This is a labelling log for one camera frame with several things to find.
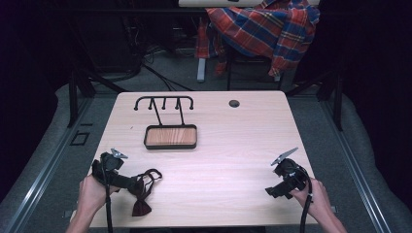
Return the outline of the black chair frame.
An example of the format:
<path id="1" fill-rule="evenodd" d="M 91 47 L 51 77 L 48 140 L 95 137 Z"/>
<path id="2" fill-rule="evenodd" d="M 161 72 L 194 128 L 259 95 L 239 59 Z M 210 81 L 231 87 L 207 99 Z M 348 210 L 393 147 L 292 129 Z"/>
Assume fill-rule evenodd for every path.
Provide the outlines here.
<path id="1" fill-rule="evenodd" d="M 231 49 L 227 56 L 228 90 L 280 90 L 284 75 L 269 76 L 271 60 L 264 56 L 247 56 Z"/>

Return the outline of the red blue plaid cloth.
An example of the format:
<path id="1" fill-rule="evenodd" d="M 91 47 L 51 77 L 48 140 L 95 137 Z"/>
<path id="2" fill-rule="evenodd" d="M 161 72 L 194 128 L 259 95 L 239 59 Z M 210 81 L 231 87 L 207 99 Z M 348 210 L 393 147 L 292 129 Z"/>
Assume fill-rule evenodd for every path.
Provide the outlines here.
<path id="1" fill-rule="evenodd" d="M 263 0 L 249 8 L 208 8 L 199 21 L 195 56 L 219 57 L 216 71 L 227 63 L 234 48 L 250 56 L 271 60 L 268 75 L 278 78 L 295 68 L 312 44 L 320 11 L 307 0 Z"/>

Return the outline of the person's right hand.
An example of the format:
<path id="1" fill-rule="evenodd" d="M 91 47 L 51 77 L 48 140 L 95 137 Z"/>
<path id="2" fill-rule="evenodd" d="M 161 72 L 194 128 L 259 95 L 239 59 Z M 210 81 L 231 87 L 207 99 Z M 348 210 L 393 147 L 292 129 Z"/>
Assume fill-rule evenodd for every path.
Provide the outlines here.
<path id="1" fill-rule="evenodd" d="M 316 179 L 311 178 L 310 182 L 312 190 L 309 190 L 309 185 L 306 185 L 302 190 L 293 189 L 291 195 L 298 201 L 302 208 L 306 206 L 306 199 L 310 197 L 308 214 L 317 222 L 321 222 L 331 211 L 326 188 Z"/>

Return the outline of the aluminium floor rail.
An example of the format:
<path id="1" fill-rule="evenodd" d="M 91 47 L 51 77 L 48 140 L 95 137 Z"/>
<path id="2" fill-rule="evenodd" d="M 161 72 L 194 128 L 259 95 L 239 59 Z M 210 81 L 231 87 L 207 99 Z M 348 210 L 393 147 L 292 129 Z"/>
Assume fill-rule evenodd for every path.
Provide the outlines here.
<path id="1" fill-rule="evenodd" d="M 333 134 L 337 138 L 337 141 L 343 151 L 343 160 L 349 170 L 349 173 L 351 174 L 351 178 L 358 190 L 360 199 L 369 215 L 369 218 L 371 219 L 376 233 L 393 233 L 383 215 L 382 209 L 380 208 L 374 193 L 366 181 L 364 173 L 361 170 L 354 151 L 347 140 L 345 132 L 343 130 L 339 130 L 334 122 L 332 107 L 325 101 L 321 101 L 320 106 L 326 116 L 326 121 L 328 122 L 329 127 L 332 129 Z"/>
<path id="2" fill-rule="evenodd" d="M 101 122 L 93 99 L 80 102 L 78 119 L 67 125 L 58 106 L 40 145 L 6 199 L 0 203 L 0 233 L 63 233 L 77 207 L 79 182 L 96 151 Z"/>

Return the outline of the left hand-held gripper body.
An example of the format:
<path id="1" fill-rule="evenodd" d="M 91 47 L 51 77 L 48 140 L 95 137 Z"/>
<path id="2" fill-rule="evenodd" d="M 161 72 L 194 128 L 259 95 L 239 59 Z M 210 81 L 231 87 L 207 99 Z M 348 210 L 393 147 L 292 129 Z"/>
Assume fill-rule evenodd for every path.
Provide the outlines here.
<path id="1" fill-rule="evenodd" d="M 103 185 L 131 190 L 137 183 L 136 179 L 119 174 L 119 169 L 126 158 L 125 154 L 111 148 L 110 152 L 103 152 L 99 160 L 95 159 L 92 162 L 92 175 Z"/>

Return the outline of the dark bow tie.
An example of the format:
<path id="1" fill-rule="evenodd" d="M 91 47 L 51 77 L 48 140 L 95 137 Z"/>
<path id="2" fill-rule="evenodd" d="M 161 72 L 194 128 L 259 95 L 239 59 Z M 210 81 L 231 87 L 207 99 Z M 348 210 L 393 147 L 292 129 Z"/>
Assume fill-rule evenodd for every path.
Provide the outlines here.
<path id="1" fill-rule="evenodd" d="M 143 179 L 144 193 L 141 196 L 135 196 L 136 202 L 133 205 L 133 216 L 145 216 L 152 211 L 150 205 L 146 202 L 146 199 L 151 195 L 155 181 L 162 178 L 162 174 L 157 169 L 149 169 L 143 174 L 137 175 Z"/>

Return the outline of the black metal stand frame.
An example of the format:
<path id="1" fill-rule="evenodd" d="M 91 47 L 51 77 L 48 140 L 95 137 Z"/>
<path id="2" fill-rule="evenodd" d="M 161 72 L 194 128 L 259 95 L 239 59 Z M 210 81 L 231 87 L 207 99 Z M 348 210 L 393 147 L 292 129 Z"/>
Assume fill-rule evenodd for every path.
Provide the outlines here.
<path id="1" fill-rule="evenodd" d="M 96 94 L 96 90 L 91 84 L 92 81 L 101 83 L 116 93 L 125 92 L 124 88 L 106 80 L 96 72 L 84 68 L 75 68 L 71 73 L 68 83 L 70 107 L 69 127 L 72 127 L 79 117 L 78 91 L 80 91 L 85 98 L 93 98 Z"/>
<path id="2" fill-rule="evenodd" d="M 339 131 L 342 131 L 342 101 L 343 101 L 343 77 L 338 71 L 327 71 L 324 74 L 319 75 L 315 79 L 308 82 L 299 84 L 297 87 L 286 92 L 289 97 L 295 96 L 296 94 L 308 89 L 309 87 L 319 83 L 320 89 L 318 90 L 316 96 L 319 101 L 328 101 L 331 94 L 334 94 L 333 108 L 332 108 L 332 120 L 334 125 Z"/>

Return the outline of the person's left hand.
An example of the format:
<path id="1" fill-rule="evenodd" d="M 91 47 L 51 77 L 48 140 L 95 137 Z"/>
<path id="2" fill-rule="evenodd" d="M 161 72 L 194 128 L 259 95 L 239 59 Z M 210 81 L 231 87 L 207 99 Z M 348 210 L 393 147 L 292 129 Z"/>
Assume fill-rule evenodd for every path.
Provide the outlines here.
<path id="1" fill-rule="evenodd" d="M 77 213 L 80 216 L 93 217 L 106 203 L 106 189 L 92 175 L 80 182 Z"/>

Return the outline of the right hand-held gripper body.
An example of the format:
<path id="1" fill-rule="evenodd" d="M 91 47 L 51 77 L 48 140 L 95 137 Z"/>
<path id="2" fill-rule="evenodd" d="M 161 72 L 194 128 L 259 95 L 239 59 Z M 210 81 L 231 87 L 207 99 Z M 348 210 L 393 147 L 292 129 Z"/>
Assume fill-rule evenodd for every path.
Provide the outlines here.
<path id="1" fill-rule="evenodd" d="M 271 163 L 276 166 L 273 172 L 283 179 L 282 183 L 286 185 L 288 193 L 296 188 L 302 190 L 310 182 L 307 171 L 289 158 L 295 151 L 297 148 L 283 152 Z"/>

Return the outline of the black hook rack wooden tray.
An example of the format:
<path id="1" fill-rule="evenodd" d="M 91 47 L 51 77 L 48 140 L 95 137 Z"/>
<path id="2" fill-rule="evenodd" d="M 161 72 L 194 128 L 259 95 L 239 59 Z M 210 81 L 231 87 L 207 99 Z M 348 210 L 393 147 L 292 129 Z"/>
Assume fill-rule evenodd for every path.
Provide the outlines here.
<path id="1" fill-rule="evenodd" d="M 187 95 L 142 96 L 135 101 L 134 110 L 140 109 L 140 103 L 148 100 L 147 109 L 154 111 L 157 124 L 148 125 L 145 131 L 144 146 L 147 150 L 193 150 L 197 146 L 197 126 L 185 122 L 183 101 L 189 102 L 189 109 L 194 109 L 194 101 Z M 165 124 L 160 111 L 167 109 L 172 101 L 179 113 L 179 124 Z"/>

